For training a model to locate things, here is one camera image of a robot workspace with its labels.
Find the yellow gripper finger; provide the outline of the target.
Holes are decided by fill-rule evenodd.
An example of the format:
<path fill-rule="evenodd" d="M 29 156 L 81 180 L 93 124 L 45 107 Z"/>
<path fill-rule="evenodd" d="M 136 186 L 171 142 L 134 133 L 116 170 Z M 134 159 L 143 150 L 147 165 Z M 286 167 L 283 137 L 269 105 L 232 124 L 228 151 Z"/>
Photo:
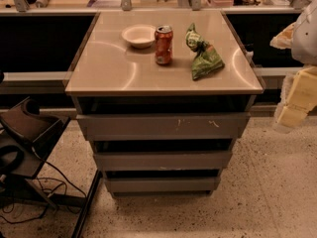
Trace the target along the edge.
<path fill-rule="evenodd" d="M 292 45 L 293 30 L 294 30 L 294 23 L 291 23 L 285 29 L 283 29 L 279 34 L 273 37 L 269 45 L 273 48 L 280 49 L 280 50 L 290 49 Z"/>
<path fill-rule="evenodd" d="M 317 106 L 317 66 L 305 66 L 283 80 L 280 102 L 274 112 L 273 129 L 289 133 Z"/>

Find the dark robot base tray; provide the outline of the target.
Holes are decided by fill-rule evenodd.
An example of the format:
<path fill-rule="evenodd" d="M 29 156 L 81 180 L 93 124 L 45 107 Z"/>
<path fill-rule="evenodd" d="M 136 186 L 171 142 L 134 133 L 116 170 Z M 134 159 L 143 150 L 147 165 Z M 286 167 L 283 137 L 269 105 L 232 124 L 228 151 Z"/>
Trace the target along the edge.
<path fill-rule="evenodd" d="M 9 144 L 23 151 L 23 159 L 12 175 L 33 179 L 68 125 L 70 118 L 40 112 L 39 104 L 26 98 L 0 115 L 0 123 L 12 137 Z"/>

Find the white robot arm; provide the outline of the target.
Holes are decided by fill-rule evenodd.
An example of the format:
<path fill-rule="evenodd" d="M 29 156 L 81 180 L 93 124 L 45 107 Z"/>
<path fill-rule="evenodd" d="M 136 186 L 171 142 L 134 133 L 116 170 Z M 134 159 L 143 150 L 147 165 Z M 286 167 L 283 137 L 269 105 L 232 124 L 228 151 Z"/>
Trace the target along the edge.
<path fill-rule="evenodd" d="M 274 130 L 289 133 L 317 106 L 317 0 L 312 0 L 297 20 L 269 44 L 280 50 L 290 49 L 292 58 L 303 64 L 300 71 L 284 78 L 274 112 Z"/>

